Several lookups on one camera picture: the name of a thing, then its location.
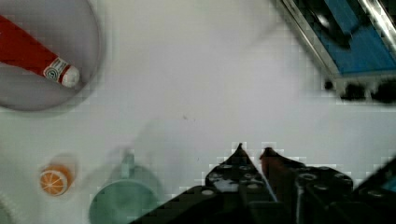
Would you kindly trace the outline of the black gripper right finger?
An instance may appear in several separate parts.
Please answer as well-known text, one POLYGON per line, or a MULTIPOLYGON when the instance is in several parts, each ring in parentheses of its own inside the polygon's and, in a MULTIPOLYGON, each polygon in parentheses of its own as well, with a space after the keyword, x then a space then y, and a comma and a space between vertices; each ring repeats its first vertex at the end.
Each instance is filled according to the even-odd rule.
POLYGON ((353 181, 333 168, 307 166, 267 147, 262 172, 290 224, 332 224, 333 205, 349 202, 353 181))

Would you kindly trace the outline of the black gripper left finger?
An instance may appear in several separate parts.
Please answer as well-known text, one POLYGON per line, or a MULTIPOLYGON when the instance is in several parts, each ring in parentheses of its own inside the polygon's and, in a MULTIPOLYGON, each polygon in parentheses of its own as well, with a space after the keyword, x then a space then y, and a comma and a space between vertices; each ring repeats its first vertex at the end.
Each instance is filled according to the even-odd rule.
POLYGON ((275 196, 242 145, 187 189, 130 224, 253 224, 250 206, 275 196))

